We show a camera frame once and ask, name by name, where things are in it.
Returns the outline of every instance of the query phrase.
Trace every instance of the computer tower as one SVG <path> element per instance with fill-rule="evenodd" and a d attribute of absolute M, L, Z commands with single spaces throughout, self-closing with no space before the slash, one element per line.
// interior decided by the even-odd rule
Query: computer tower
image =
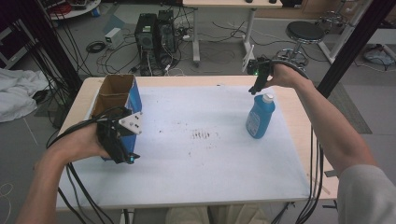
<path fill-rule="evenodd" d="M 142 13 L 134 29 L 134 37 L 139 51 L 141 49 L 158 49 L 161 41 L 158 33 L 157 15 Z"/>
<path fill-rule="evenodd" d="M 161 38 L 158 30 L 157 15 L 142 13 L 134 29 L 137 50 L 140 57 L 140 73 L 142 76 L 153 76 L 159 69 Z"/>
<path fill-rule="evenodd" d="M 173 10 L 160 10 L 158 12 L 158 29 L 160 31 L 161 44 L 164 50 L 172 53 L 177 50 L 174 20 Z"/>

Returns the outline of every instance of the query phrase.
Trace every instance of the table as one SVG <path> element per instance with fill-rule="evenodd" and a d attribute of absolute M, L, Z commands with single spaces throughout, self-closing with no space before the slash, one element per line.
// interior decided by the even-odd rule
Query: table
<path fill-rule="evenodd" d="M 183 0 L 183 5 L 186 7 L 193 7 L 193 40 L 192 40 L 192 53 L 193 53 L 193 62 L 196 66 L 199 66 L 200 62 L 200 53 L 199 53 L 199 39 L 198 39 L 198 7 L 241 7 L 241 8 L 250 8 L 248 15 L 248 24 L 247 24 L 247 34 L 243 38 L 244 47 L 246 53 L 250 52 L 250 35 L 253 27 L 254 14 L 256 13 L 257 8 L 278 8 L 282 7 L 282 3 L 280 1 L 276 1 L 275 4 L 271 4 L 268 0 L 254 0 L 252 3 L 247 3 L 245 0 Z M 248 56 L 249 59 L 254 60 L 253 54 Z"/>
<path fill-rule="evenodd" d="M 101 0 L 94 0 L 94 1 L 88 1 L 87 3 L 87 7 L 84 9 L 72 9 L 69 13 L 67 14 L 50 14 L 50 18 L 53 21 L 59 21 L 59 20 L 64 20 L 64 19 L 69 19 L 69 18 L 73 18 L 76 16 L 80 16 L 83 15 L 87 12 L 91 12 L 92 10 L 94 10 L 95 8 L 97 8 L 100 4 Z"/>
<path fill-rule="evenodd" d="M 232 87 L 232 88 L 240 88 L 243 86 L 250 86 L 252 83 L 254 83 L 255 77 L 251 76 L 224 76 L 224 77 L 136 77 L 137 85 L 140 87 L 140 89 L 144 87 L 184 87 L 184 88 L 196 88 L 196 87 L 216 87 L 218 85 L 225 86 L 225 87 Z M 100 87 L 103 79 L 102 78 L 88 78 L 84 81 L 83 86 L 78 94 L 78 97 L 76 101 L 74 102 L 65 122 L 64 126 L 61 129 L 61 132 L 63 132 L 67 127 L 79 122 L 80 120 L 83 120 L 84 117 L 87 114 L 87 111 L 89 107 L 92 104 L 92 99 L 97 91 L 97 89 Z M 296 148 L 296 155 L 298 155 L 298 158 L 302 162 L 304 173 L 306 175 L 309 174 L 309 148 L 310 148 L 310 122 L 301 106 L 301 103 L 295 93 L 294 90 L 292 89 L 284 89 L 284 88 L 273 88 L 273 91 L 276 94 L 276 99 L 278 101 L 278 105 L 281 108 L 284 120 L 286 121 L 290 136 L 292 139 L 292 142 L 295 145 Z M 161 153 L 158 151 L 158 155 L 156 155 L 157 158 L 154 158 L 153 161 L 151 162 L 162 162 L 162 157 L 165 157 L 164 161 L 171 161 L 172 158 L 167 157 L 166 153 Z M 84 169 L 89 170 L 88 172 L 92 172 L 95 175 L 98 175 L 96 178 L 96 181 L 100 181 L 100 187 L 98 186 L 97 188 L 108 188 L 108 186 L 111 186 L 115 184 L 114 182 L 114 176 L 112 172 L 117 170 L 117 172 L 129 172 L 128 169 L 140 169 L 139 172 L 142 173 L 142 175 L 145 175 L 146 179 L 144 182 L 147 183 L 145 186 L 145 189 L 148 190 L 145 195 L 135 195 L 135 202 L 125 202 L 125 200 L 122 198 L 118 203 L 107 203 L 102 201 L 102 194 L 104 192 L 99 192 L 97 190 L 92 191 L 92 188 L 88 188 L 88 191 L 92 194 L 92 197 L 97 201 L 97 203 L 104 208 L 125 208 L 125 207 L 133 207 L 133 208 L 138 208 L 138 207 L 164 207 L 164 206 L 181 206 L 181 205 L 192 205 L 192 204 L 226 204 L 226 203 L 251 203 L 251 202 L 266 202 L 266 201 L 272 201 L 271 199 L 265 200 L 263 198 L 257 199 L 257 201 L 253 200 L 237 200 L 233 201 L 228 200 L 227 198 L 223 198 L 218 201 L 211 201 L 211 202 L 204 202 L 200 201 L 198 199 L 197 202 L 190 202 L 188 198 L 179 198 L 177 201 L 167 201 L 169 200 L 169 195 L 166 195 L 169 191 L 172 191 L 172 189 L 168 189 L 167 186 L 163 186 L 163 192 L 162 194 L 158 194 L 158 192 L 151 192 L 153 195 L 160 195 L 159 197 L 163 197 L 162 199 L 160 198 L 154 198 L 151 199 L 150 197 L 146 197 L 145 199 L 142 199 L 143 196 L 149 196 L 150 195 L 150 189 L 152 188 L 153 183 L 156 185 L 161 185 L 166 178 L 175 178 L 176 174 L 169 174 L 166 172 L 162 172 L 161 175 L 159 176 L 158 173 L 160 172 L 159 170 L 152 170 L 149 169 L 148 167 L 139 167 L 139 160 L 143 160 L 143 155 L 142 158 L 138 159 L 136 161 L 136 164 L 134 165 L 128 165 L 128 164 L 119 164 L 119 165 L 112 165 L 113 163 L 107 161 L 103 162 L 103 166 L 100 165 L 98 166 L 97 163 L 95 163 L 95 160 L 100 160 L 98 158 L 91 158 L 82 161 L 83 165 L 81 167 L 84 167 Z M 331 170 L 331 166 L 329 163 L 326 162 L 324 165 L 324 170 L 328 171 Z M 76 205 L 76 203 L 73 200 L 73 193 L 71 191 L 71 187 L 66 183 L 67 182 L 67 177 L 65 176 L 65 173 L 63 174 L 61 178 L 61 188 L 63 191 L 68 195 L 68 197 L 71 199 L 70 203 L 72 205 Z M 241 178 L 241 181 L 247 181 L 244 180 L 244 177 L 242 175 L 238 175 L 238 178 Z M 138 188 L 137 185 L 128 185 L 128 180 L 125 179 L 124 182 L 118 183 L 118 185 L 127 185 L 130 187 L 130 191 L 133 192 Z M 227 183 L 224 183 L 223 186 L 218 186 L 219 188 L 228 188 Z M 324 183 L 323 183 L 323 192 L 321 194 L 321 199 L 335 199 L 336 194 L 337 194 L 337 186 L 338 186 L 338 180 L 336 177 L 324 177 Z M 122 191 L 122 188 L 124 187 L 116 187 L 114 186 L 114 191 Z M 180 189 L 180 193 L 183 194 L 191 194 L 194 191 L 191 192 L 184 192 L 185 189 Z M 125 195 L 125 192 L 119 192 L 120 195 Z M 293 198 L 293 200 L 298 201 L 298 200 L 304 200 L 305 197 L 301 196 L 298 198 Z M 59 210 L 65 209 L 65 206 L 63 202 L 61 202 L 62 199 L 59 199 L 57 202 L 57 208 Z M 276 198 L 275 201 L 289 201 L 290 198 Z M 83 205 L 87 205 L 87 202 L 81 201 Z"/>
<path fill-rule="evenodd" d="M 330 63 L 334 63 L 335 58 L 340 52 L 341 48 L 347 42 L 349 37 L 352 35 L 355 27 L 358 25 L 361 17 L 364 12 L 372 3 L 371 0 L 362 0 L 359 2 L 359 7 L 353 16 L 353 18 L 346 23 L 346 27 L 340 35 L 328 35 L 326 40 L 335 39 L 335 44 L 332 46 L 332 49 L 329 49 L 324 41 L 318 43 L 319 47 L 323 51 L 324 55 L 327 57 Z M 396 61 L 396 54 L 393 52 L 388 46 L 385 44 L 396 44 L 395 29 L 377 29 L 370 40 L 367 42 L 368 44 L 384 44 L 384 51 Z"/>

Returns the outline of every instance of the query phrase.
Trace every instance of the blue box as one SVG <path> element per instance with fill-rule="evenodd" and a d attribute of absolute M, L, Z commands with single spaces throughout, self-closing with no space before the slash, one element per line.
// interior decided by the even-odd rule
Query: blue box
<path fill-rule="evenodd" d="M 97 116 L 103 111 L 125 106 L 132 114 L 142 111 L 142 102 L 134 75 L 107 75 L 99 89 L 91 115 Z M 136 134 L 123 136 L 121 142 L 128 152 L 134 152 Z"/>

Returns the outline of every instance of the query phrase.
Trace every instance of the desk leg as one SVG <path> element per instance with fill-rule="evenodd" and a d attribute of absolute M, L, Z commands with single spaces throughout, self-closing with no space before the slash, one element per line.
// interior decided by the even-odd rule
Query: desk leg
<path fill-rule="evenodd" d="M 199 55 L 199 38 L 198 38 L 198 21 L 197 21 L 197 14 L 198 14 L 198 8 L 194 8 L 194 33 L 193 33 L 193 39 L 192 39 L 192 60 L 195 64 L 195 66 L 199 66 L 200 62 L 200 55 Z"/>
<path fill-rule="evenodd" d="M 124 211 L 125 209 L 121 210 L 121 218 L 120 218 L 120 224 L 125 224 L 125 215 L 124 215 Z M 128 212 L 128 224 L 133 224 L 134 223 L 134 208 L 129 208 L 126 209 L 126 211 Z"/>
<path fill-rule="evenodd" d="M 248 14 L 248 22 L 247 22 L 247 34 L 244 36 L 244 46 L 246 53 L 250 52 L 250 36 L 251 36 L 251 30 L 253 28 L 253 22 L 254 22 L 254 14 L 256 13 L 257 8 L 252 8 Z M 253 54 L 249 56 L 249 59 L 254 60 Z"/>
<path fill-rule="evenodd" d="M 323 51 L 324 55 L 326 55 L 330 63 L 334 63 L 335 58 L 338 55 L 338 52 L 341 50 L 341 48 L 347 42 L 349 37 L 352 35 L 356 25 L 358 25 L 361 17 L 363 16 L 366 9 L 370 6 L 370 4 L 371 4 L 370 0 L 364 0 L 360 2 L 359 10 L 355 13 L 353 18 L 346 25 L 346 28 L 344 29 L 343 33 L 340 35 L 339 39 L 337 40 L 337 43 L 332 47 L 332 50 L 329 50 L 329 48 L 326 46 L 325 43 L 323 42 L 318 43 L 319 47 Z"/>

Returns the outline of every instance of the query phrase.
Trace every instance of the forearm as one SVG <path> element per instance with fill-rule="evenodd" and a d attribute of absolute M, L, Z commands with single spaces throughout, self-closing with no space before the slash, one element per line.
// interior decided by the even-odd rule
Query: forearm
<path fill-rule="evenodd" d="M 344 115 L 314 87 L 300 81 L 294 87 L 328 161 L 338 174 L 354 164 L 375 164 L 370 149 Z"/>
<path fill-rule="evenodd" d="M 47 151 L 35 167 L 35 177 L 17 223 L 56 223 L 56 198 L 65 166 L 61 153 Z"/>
<path fill-rule="evenodd" d="M 96 124 L 70 133 L 44 153 L 35 167 L 35 177 L 17 223 L 55 223 L 56 198 L 62 171 L 67 163 L 92 156 L 108 158 L 96 136 Z"/>

